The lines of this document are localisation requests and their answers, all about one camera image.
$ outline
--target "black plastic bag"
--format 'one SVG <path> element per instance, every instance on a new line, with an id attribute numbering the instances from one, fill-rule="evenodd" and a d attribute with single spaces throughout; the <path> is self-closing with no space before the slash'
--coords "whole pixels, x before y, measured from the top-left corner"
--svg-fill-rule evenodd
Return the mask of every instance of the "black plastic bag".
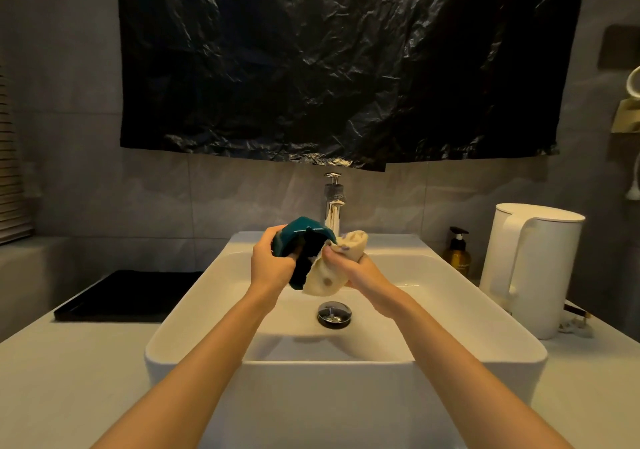
<path id="1" fill-rule="evenodd" d="M 120 0 L 121 145 L 384 170 L 549 154 L 580 0 Z"/>

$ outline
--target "electric kettle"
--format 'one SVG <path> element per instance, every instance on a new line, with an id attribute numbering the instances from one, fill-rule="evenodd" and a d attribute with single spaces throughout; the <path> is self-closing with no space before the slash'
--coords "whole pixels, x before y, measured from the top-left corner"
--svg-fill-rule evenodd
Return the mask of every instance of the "electric kettle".
<path id="1" fill-rule="evenodd" d="M 480 289 L 540 340 L 557 333 L 583 222 L 550 207 L 495 207 Z"/>

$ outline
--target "sink drain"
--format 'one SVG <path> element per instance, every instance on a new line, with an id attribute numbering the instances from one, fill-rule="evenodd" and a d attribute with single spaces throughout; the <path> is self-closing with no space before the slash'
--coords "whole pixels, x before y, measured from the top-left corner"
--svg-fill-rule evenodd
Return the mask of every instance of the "sink drain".
<path id="1" fill-rule="evenodd" d="M 346 304 L 331 300 L 320 304 L 318 323 L 329 329 L 342 329 L 351 322 L 351 310 Z"/>

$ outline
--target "faucet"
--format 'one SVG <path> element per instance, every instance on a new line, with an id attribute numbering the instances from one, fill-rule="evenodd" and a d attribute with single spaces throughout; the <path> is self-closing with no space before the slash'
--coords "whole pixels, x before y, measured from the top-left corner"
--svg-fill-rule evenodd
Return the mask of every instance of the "faucet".
<path id="1" fill-rule="evenodd" d="M 344 186 L 338 184 L 340 173 L 325 173 L 331 183 L 324 185 L 324 226 L 333 230 L 335 236 L 340 235 L 340 208 L 344 206 Z"/>

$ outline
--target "person's left hand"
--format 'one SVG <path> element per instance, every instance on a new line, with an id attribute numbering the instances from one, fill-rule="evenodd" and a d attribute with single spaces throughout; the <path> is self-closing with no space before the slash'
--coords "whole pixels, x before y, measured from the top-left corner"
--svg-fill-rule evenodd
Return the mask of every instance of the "person's left hand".
<path id="1" fill-rule="evenodd" d="M 268 311 L 274 308 L 280 292 L 289 283 L 298 259 L 298 252 L 288 257 L 276 257 L 271 253 L 273 237 L 285 226 L 269 227 L 253 246 L 251 285 L 247 295 L 259 299 Z"/>

